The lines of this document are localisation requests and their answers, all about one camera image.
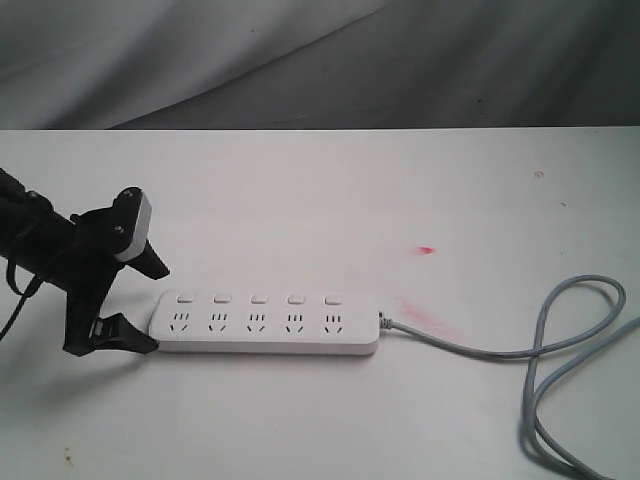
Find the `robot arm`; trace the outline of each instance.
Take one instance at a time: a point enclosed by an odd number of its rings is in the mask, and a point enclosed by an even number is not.
[[[138,187],[120,192],[110,207],[72,215],[69,221],[49,200],[27,192],[0,169],[0,256],[7,259],[9,286],[22,296],[10,323],[24,301],[48,282],[67,293],[65,351],[82,356],[104,349],[156,350],[158,342],[122,314],[99,317],[102,302],[125,266],[154,280],[169,274],[147,239],[150,220],[151,205]],[[24,292],[15,282],[16,266],[34,274]]]

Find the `red mark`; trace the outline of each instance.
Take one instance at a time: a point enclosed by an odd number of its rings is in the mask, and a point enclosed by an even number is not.
[[[415,252],[418,255],[429,255],[430,253],[433,253],[435,251],[436,249],[431,247],[417,247],[415,249]]]
[[[400,314],[422,324],[426,333],[446,338],[448,340],[456,340],[459,337],[459,335],[457,335],[450,327],[434,320],[431,315],[422,310],[419,306],[404,298],[396,297],[396,300],[400,302]]]

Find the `power strip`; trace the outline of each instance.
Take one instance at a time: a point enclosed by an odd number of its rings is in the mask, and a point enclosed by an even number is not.
[[[169,290],[149,334],[168,352],[370,355],[380,319],[367,293]]]

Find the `power cord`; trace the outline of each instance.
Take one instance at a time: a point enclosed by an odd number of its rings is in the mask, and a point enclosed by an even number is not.
[[[551,305],[558,296],[565,290],[585,282],[598,282],[610,285],[617,292],[617,300],[611,307],[609,314],[598,324],[584,333],[560,342],[543,345],[544,329],[549,315]],[[510,361],[529,359],[527,363],[527,374],[524,381],[524,391],[522,394],[522,418],[520,420],[519,438],[523,451],[534,462],[540,466],[564,475],[569,478],[587,479],[587,480],[613,480],[609,477],[599,474],[585,463],[577,459],[574,455],[563,448],[544,428],[538,419],[538,405],[549,390],[549,387],[557,382],[564,375],[593,357],[599,351],[613,345],[636,328],[640,327],[640,318],[636,318],[620,327],[618,330],[610,334],[608,337],[598,340],[589,345],[581,353],[573,359],[562,365],[560,368],[552,372],[545,378],[537,388],[535,388],[536,371],[540,356],[547,353],[564,350],[579,343],[582,343],[595,335],[598,335],[618,317],[627,300],[626,293],[622,285],[612,278],[601,275],[581,275],[569,278],[554,288],[547,299],[542,304],[538,321],[536,323],[535,337],[533,348],[528,350],[518,350],[513,352],[492,352],[487,350],[479,350],[475,348],[457,345],[436,337],[432,337],[424,332],[408,327],[402,323],[395,322],[390,318],[380,318],[380,328],[383,330],[399,330],[414,338],[432,345],[434,347],[447,350],[448,352],[462,355],[476,360],[485,361]]]

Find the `white table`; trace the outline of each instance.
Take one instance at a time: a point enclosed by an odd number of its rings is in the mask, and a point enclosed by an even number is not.
[[[620,280],[622,319],[640,314],[638,128],[1,132],[0,148],[65,216],[145,189],[172,274],[127,269],[103,312],[140,327],[172,287],[371,290],[396,320],[525,348],[548,291],[581,273]],[[4,321],[17,297],[3,287],[0,300]],[[605,311],[569,292],[547,340]],[[64,295],[44,287],[0,345],[2,478],[555,478],[518,449],[522,364],[396,335],[366,359],[76,358],[60,348],[63,316]],[[616,478],[640,471],[639,342],[602,354],[540,411]]]

